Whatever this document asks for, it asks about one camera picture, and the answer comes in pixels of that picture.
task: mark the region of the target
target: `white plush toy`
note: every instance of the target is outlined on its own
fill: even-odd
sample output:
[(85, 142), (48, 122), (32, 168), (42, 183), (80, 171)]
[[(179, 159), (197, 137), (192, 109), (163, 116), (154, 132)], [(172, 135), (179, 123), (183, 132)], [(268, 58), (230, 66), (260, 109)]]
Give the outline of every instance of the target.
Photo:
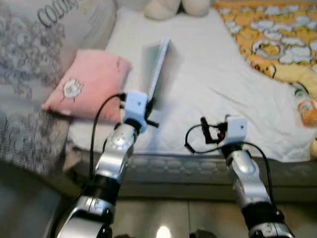
[(152, 0), (144, 8), (144, 16), (155, 20), (166, 20), (176, 15), (180, 4), (193, 16), (208, 14), (211, 0)]
[(312, 141), (309, 151), (311, 153), (311, 157), (317, 160), (317, 137)]

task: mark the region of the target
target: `gray blanket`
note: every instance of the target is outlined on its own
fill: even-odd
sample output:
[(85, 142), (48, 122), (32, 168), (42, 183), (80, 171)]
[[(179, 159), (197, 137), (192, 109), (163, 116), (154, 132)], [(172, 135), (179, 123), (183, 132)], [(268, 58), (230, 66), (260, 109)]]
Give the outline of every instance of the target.
[(68, 121), (41, 110), (64, 73), (63, 30), (0, 11), (0, 159), (38, 174), (54, 168), (67, 137)]

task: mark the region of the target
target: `black joint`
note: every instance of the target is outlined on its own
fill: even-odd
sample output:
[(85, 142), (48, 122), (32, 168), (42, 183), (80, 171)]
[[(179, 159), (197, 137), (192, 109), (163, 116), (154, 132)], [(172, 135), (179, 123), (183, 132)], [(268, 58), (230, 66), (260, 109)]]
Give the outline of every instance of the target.
[(101, 227), (96, 238), (112, 238), (112, 229), (108, 224)]
[(159, 127), (159, 123), (155, 122), (155, 121), (151, 121), (151, 120), (146, 120), (148, 125), (151, 125), (153, 127), (158, 128)]
[(72, 217), (81, 217), (91, 221), (102, 222), (109, 226), (113, 223), (114, 214), (109, 210), (100, 215), (93, 214), (84, 210), (79, 210), (75, 212)]
[(207, 120), (205, 117), (200, 118), (200, 122), (202, 124), (202, 131), (205, 136), (205, 142), (206, 144), (212, 144), (213, 139), (211, 137), (210, 131), (209, 131), (209, 125), (207, 123)]
[(96, 175), (87, 185), (84, 196), (99, 198), (115, 206), (120, 184), (113, 178)]
[(248, 155), (250, 156), (250, 158), (252, 158), (252, 155), (251, 155), (250, 151), (249, 151), (249, 150), (245, 150), (245, 151), (248, 153)]
[(265, 238), (262, 231), (255, 231), (250, 238)]
[(242, 214), (248, 229), (263, 223), (284, 223), (282, 212), (268, 202), (250, 204), (242, 209)]
[(216, 127), (221, 131), (221, 133), (224, 133), (228, 129), (228, 123), (226, 122), (219, 123)]
[(234, 152), (234, 151), (239, 151), (242, 150), (242, 147), (240, 144), (229, 144), (229, 145), (224, 145), (221, 149), (221, 152), (223, 154), (223, 156), (226, 158), (226, 164), (227, 166), (230, 166), (232, 159), (228, 160), (227, 158), (229, 157), (229, 155)]
[(125, 93), (121, 93), (120, 100), (125, 102), (126, 99), (127, 99), (127, 95)]
[(154, 103), (155, 103), (155, 98), (152, 98), (147, 103), (147, 106), (146, 106), (146, 109), (145, 109), (145, 119), (148, 119), (148, 117), (150, 116), (150, 114), (151, 114), (151, 112), (153, 110)]
[(114, 126), (114, 130), (116, 130), (119, 126), (121, 125), (121, 123), (117, 123), (115, 126)]
[(127, 119), (127, 120), (125, 120), (124, 123), (134, 127), (136, 129), (136, 131), (138, 132), (138, 134), (140, 133), (142, 126), (138, 121), (136, 121), (134, 119)]

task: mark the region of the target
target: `white bed sheet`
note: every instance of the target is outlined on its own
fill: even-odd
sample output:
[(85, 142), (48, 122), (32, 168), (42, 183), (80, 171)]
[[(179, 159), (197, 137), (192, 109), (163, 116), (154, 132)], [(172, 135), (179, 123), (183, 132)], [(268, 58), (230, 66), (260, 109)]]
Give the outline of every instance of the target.
[[(209, 123), (218, 123), (231, 114), (248, 119), (246, 141), (260, 146), (268, 157), (281, 162), (310, 159), (309, 144), (316, 130), (301, 126), (295, 111), (294, 89), (251, 69), (213, 8), (203, 18), (179, 14), (162, 22), (120, 8), (106, 50), (133, 64), (125, 91), (144, 89), (142, 48), (166, 37), (172, 40), (182, 63), (164, 95), (163, 108), (154, 116), (160, 122), (159, 129), (148, 127), (139, 136), (135, 153), (188, 155), (184, 136), (190, 126), (199, 123), (201, 116)], [(102, 150), (112, 129), (110, 124), (98, 125), (95, 151)], [(68, 139), (89, 150), (91, 130), (91, 120), (76, 119)], [(190, 142), (199, 150), (210, 148), (204, 145), (199, 130), (193, 132)]]

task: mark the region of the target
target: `black wire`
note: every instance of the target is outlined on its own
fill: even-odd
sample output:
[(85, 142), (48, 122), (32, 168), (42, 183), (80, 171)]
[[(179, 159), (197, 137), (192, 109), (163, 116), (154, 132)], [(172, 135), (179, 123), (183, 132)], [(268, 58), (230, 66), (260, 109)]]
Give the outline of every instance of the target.
[(111, 97), (107, 98), (104, 103), (100, 106), (96, 117), (94, 119), (94, 125), (93, 125), (93, 132), (91, 135), (91, 144), (90, 144), (90, 160), (89, 160), (89, 179), (92, 179), (94, 176), (94, 144), (95, 144), (95, 133), (96, 133), (96, 127), (98, 123), (99, 116), (104, 109), (105, 105), (112, 99), (112, 98), (121, 98), (124, 94), (115, 94)]
[(107, 143), (107, 139), (104, 141), (104, 144), (103, 144), (103, 152), (105, 151), (106, 143)]
[(189, 133), (197, 128), (197, 127), (200, 127), (202, 126), (201, 124), (197, 124), (197, 125), (194, 125), (192, 126), (186, 133), (185, 135), (185, 146), (186, 147), (190, 147), (190, 150), (193, 152), (193, 153), (196, 153), (196, 154), (206, 154), (206, 153), (211, 153), (211, 152), (214, 152), (216, 150), (220, 150), (222, 149), (223, 147), (225, 146), (228, 146), (228, 145), (251, 145), (253, 147), (255, 147), (262, 155), (262, 158), (264, 160), (264, 163), (265, 163), (265, 167), (266, 167), (266, 176), (267, 176), (267, 183), (268, 183), (268, 195), (271, 199), (271, 202), (272, 202), (272, 205), (274, 206), (275, 209), (277, 209), (276, 207), (276, 204), (275, 204), (275, 200), (274, 200), (274, 196), (273, 196), (273, 185), (272, 185), (272, 177), (271, 177), (271, 169), (270, 169), (270, 166), (269, 166), (269, 162), (268, 162), (268, 159), (265, 155), (265, 153), (255, 144), (253, 143), (250, 143), (250, 142), (244, 142), (244, 141), (241, 141), (241, 142), (234, 142), (234, 143), (228, 143), (228, 144), (225, 144), (225, 145), (222, 145), (222, 146), (219, 146), (219, 147), (216, 147), (216, 148), (213, 148), (213, 149), (210, 149), (210, 150), (206, 150), (206, 151), (196, 151), (194, 150), (188, 143), (188, 136), (189, 136)]

